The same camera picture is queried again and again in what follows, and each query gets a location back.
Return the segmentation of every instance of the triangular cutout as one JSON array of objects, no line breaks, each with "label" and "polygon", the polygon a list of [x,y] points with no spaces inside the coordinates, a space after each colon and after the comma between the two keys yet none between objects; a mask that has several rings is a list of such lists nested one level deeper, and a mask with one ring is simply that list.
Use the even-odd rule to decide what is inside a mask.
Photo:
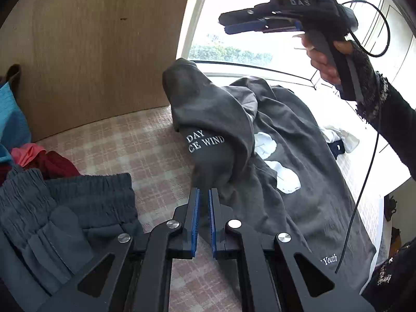
[{"label": "triangular cutout", "polygon": [[305,258],[304,255],[296,253],[294,257],[311,297],[316,298],[334,289],[334,283]]},{"label": "triangular cutout", "polygon": [[112,253],[108,254],[103,261],[95,266],[95,268],[81,280],[78,284],[78,291],[84,292],[95,298],[99,297],[107,280],[111,266],[113,265],[114,258],[115,256]]}]

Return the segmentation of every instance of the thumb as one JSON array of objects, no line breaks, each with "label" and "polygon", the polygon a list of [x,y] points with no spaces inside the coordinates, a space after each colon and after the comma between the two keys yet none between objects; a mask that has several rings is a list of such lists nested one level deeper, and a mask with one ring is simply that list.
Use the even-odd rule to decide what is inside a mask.
[{"label": "thumb", "polygon": [[344,55],[351,55],[354,48],[348,41],[334,41],[335,48]]}]

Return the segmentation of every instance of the tree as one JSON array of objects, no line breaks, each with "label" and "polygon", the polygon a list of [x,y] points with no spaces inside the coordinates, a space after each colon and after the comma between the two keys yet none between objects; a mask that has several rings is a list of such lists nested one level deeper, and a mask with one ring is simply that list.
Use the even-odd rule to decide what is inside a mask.
[{"label": "tree", "polygon": [[226,47],[216,43],[215,45],[193,44],[189,52],[190,60],[219,61],[249,64],[252,66],[267,66],[272,60],[270,53],[252,53],[242,51],[234,47]]}]

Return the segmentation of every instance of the wooden wall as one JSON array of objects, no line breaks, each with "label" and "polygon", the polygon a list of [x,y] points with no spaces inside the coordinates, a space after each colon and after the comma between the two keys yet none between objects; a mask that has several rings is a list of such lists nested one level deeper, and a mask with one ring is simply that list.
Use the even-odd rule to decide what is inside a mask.
[{"label": "wooden wall", "polygon": [[168,104],[187,0],[20,0],[0,29],[0,75],[22,65],[17,102],[33,139]]}]

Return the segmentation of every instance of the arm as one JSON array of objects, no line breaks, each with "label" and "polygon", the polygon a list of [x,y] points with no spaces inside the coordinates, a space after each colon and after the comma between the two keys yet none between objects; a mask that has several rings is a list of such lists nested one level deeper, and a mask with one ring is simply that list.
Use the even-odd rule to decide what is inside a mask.
[{"label": "arm", "polygon": [[[332,84],[340,84],[338,72],[328,64],[327,57],[315,50],[304,36],[302,43],[307,48],[312,66],[320,71],[321,77]],[[385,77],[373,70],[368,56],[354,42],[334,42],[334,45],[341,53],[351,55],[357,68],[364,97],[363,103],[357,103],[357,113],[376,130],[379,129],[378,118],[381,114],[380,134],[416,179],[416,111]]]}]

